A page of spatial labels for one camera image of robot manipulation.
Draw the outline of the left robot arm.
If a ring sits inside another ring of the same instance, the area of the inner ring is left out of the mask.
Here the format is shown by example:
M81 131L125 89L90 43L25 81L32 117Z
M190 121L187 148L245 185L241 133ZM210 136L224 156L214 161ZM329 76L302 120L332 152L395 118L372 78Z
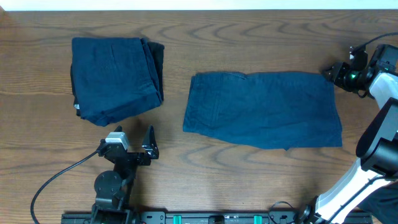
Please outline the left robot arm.
M137 168L149 166L159 158L159 148L155 140L154 127L150 125L142 142L144 152L128 152L129 141L122 127L100 141L97 153L114 164L113 170L107 170L97 176L94 183L96 192L90 223L141 222L141 216L130 206L130 198Z

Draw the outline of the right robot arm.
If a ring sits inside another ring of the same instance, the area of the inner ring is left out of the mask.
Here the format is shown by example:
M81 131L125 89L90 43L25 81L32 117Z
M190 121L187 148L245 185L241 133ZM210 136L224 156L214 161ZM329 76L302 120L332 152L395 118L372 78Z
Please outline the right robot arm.
M397 47L380 44L370 57L360 45L350 48L349 58L322 74L345 91L363 91L380 110L356 146L354 164L297 213L294 223L343 223L367 196L397 180Z

